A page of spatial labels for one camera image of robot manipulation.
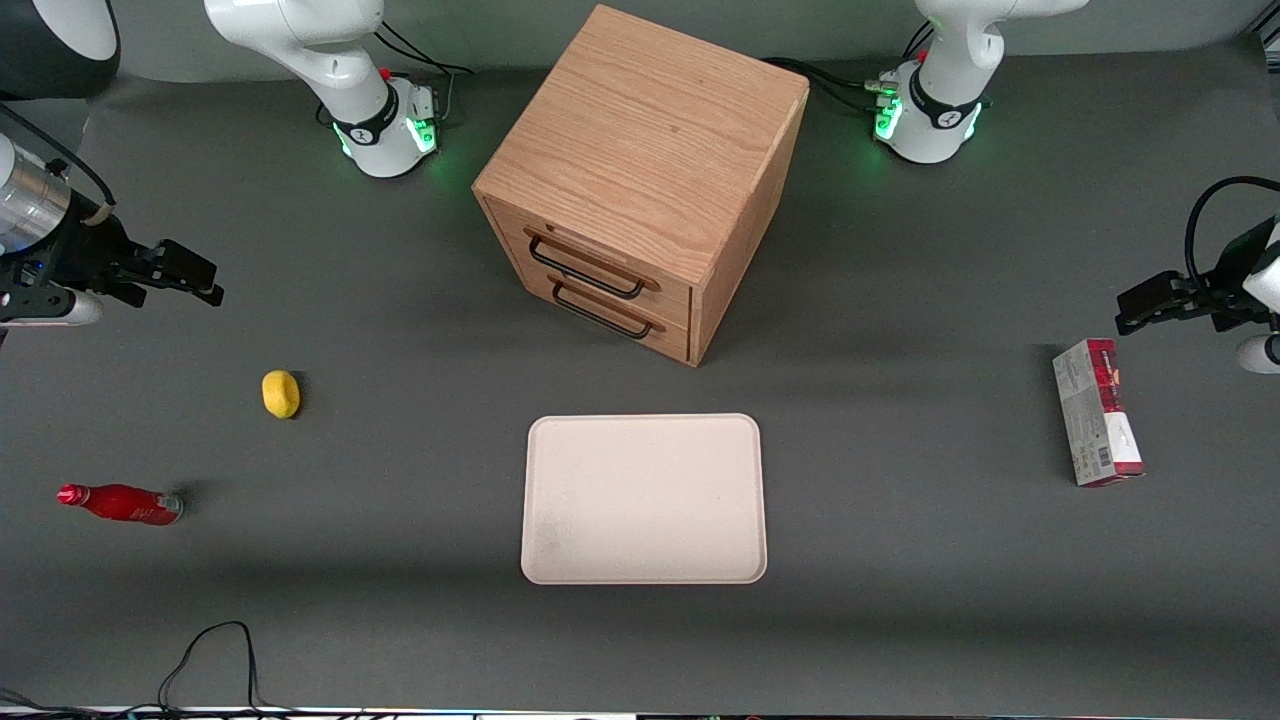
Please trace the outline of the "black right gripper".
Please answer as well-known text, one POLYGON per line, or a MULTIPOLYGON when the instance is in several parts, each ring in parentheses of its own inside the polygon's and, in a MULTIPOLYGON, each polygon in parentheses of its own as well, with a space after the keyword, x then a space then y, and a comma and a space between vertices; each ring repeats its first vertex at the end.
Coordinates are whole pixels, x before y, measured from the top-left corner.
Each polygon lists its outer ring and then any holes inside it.
POLYGON ((86 225, 91 214, 88 205, 70 206, 52 234, 28 251, 28 274, 36 284, 97 293, 131 307, 146 304, 148 288, 221 306, 225 291, 215 284, 218 266, 206 258, 173 240, 152 250, 136 243, 115 217, 86 225))

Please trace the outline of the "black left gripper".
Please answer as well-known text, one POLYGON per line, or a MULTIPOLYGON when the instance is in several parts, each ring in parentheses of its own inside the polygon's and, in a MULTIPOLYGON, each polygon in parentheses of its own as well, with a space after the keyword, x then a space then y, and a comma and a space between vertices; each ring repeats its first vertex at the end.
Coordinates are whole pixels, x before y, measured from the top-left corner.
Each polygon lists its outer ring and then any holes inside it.
MULTIPOLYGON (((1277 314, 1244 290, 1244 281, 1265 255, 1276 224, 1276 220, 1263 220, 1231 240, 1213 268, 1204 274, 1213 300, 1210 318, 1216 332, 1225 333, 1248 324, 1270 329, 1277 327, 1277 314)), ((1207 314, 1196 304, 1194 282, 1175 270, 1160 272, 1142 281, 1121 292, 1116 301, 1120 336, 1130 336, 1162 322, 1190 320, 1207 314)))

